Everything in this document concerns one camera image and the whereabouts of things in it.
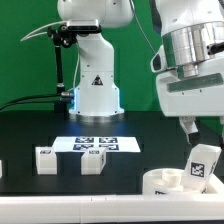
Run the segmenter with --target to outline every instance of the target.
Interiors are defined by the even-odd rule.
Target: marker on block
[[[38,175],[57,174],[57,156],[52,147],[36,147],[36,167]]]
[[[203,192],[215,170],[221,148],[199,144],[189,156],[181,178],[181,185]]]
[[[106,148],[89,148],[81,158],[82,175],[99,175],[106,164]]]

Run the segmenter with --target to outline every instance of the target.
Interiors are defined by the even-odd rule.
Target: cable
[[[34,34],[34,35],[31,35],[31,36],[27,37],[25,40],[31,39],[33,37],[38,37],[38,36],[46,35],[46,34],[47,34],[47,32],[37,33],[37,34]]]
[[[26,96],[26,97],[22,97],[22,98],[18,98],[18,99],[12,100],[12,101],[6,103],[5,105],[11,104],[11,103],[18,103],[18,102],[25,101],[25,100],[53,98],[53,97],[57,97],[57,96],[61,96],[61,94],[56,93],[56,94],[45,94],[45,95],[36,95],[36,96]]]
[[[142,32],[144,38],[146,39],[146,41],[147,41],[148,45],[150,46],[150,48],[152,49],[153,53],[156,55],[156,51],[154,50],[154,48],[153,48],[153,46],[152,46],[150,40],[149,40],[148,37],[146,36],[146,34],[145,34],[145,32],[144,32],[144,30],[143,30],[143,28],[142,28],[142,26],[141,26],[141,23],[139,22],[138,16],[137,16],[137,14],[135,13],[135,9],[134,9],[134,6],[133,6],[133,4],[132,4],[132,0],[129,0],[129,2],[130,2],[132,12],[133,12],[133,14],[134,14],[134,17],[135,17],[135,19],[136,19],[136,22],[137,22],[137,24],[138,24],[138,27],[139,27],[140,31]]]
[[[76,46],[77,46],[77,49],[78,49],[78,58],[77,58],[76,68],[75,68],[74,81],[73,81],[73,88],[75,88],[76,76],[77,76],[77,73],[78,73],[79,62],[80,62],[79,44],[78,44],[78,42],[76,43]]]
[[[14,105],[23,105],[23,104],[41,104],[41,103],[54,103],[54,101],[30,101],[30,102],[15,102],[15,103],[8,103],[8,104],[5,104],[3,106],[0,107],[0,111],[4,110],[5,108],[7,107],[11,107],[11,106],[14,106]]]
[[[44,25],[44,26],[42,26],[42,27],[40,27],[40,28],[38,28],[38,29],[32,31],[31,33],[27,34],[25,37],[23,37],[23,38],[21,39],[21,41],[28,40],[28,39],[30,39],[30,38],[32,38],[32,37],[36,37],[36,36],[38,36],[38,35],[43,35],[43,33],[40,33],[40,34],[37,34],[37,35],[36,35],[36,33],[37,33],[38,31],[40,31],[40,30],[43,30],[43,29],[45,29],[45,28],[48,28],[49,26],[60,25],[60,24],[64,24],[64,23],[66,23],[66,22],[67,22],[67,21],[59,21],[59,22],[55,22],[55,23],[50,23],[50,24]]]

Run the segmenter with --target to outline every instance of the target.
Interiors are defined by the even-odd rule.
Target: paper sheet with markers
[[[134,137],[57,137],[55,152],[85,152],[91,147],[105,147],[107,152],[141,152]]]

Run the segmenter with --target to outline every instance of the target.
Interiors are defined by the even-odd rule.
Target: black cable
[[[57,96],[61,96],[61,94],[59,94],[59,93],[55,93],[55,94],[45,94],[45,95],[26,96],[26,97],[22,97],[22,98],[18,98],[18,99],[9,101],[9,102],[6,103],[6,104],[17,103],[17,102],[24,101],[24,100],[53,98],[53,97],[57,97]]]
[[[7,107],[11,107],[14,105],[23,105],[23,104],[41,104],[41,103],[54,103],[55,101],[29,101],[29,102],[14,102],[14,103],[8,103],[0,107],[0,111],[4,110]]]

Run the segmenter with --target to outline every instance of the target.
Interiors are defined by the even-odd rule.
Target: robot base
[[[121,121],[124,119],[124,113],[117,113],[110,116],[85,116],[80,114],[69,113],[69,119],[77,122],[92,123],[92,124],[103,124]]]

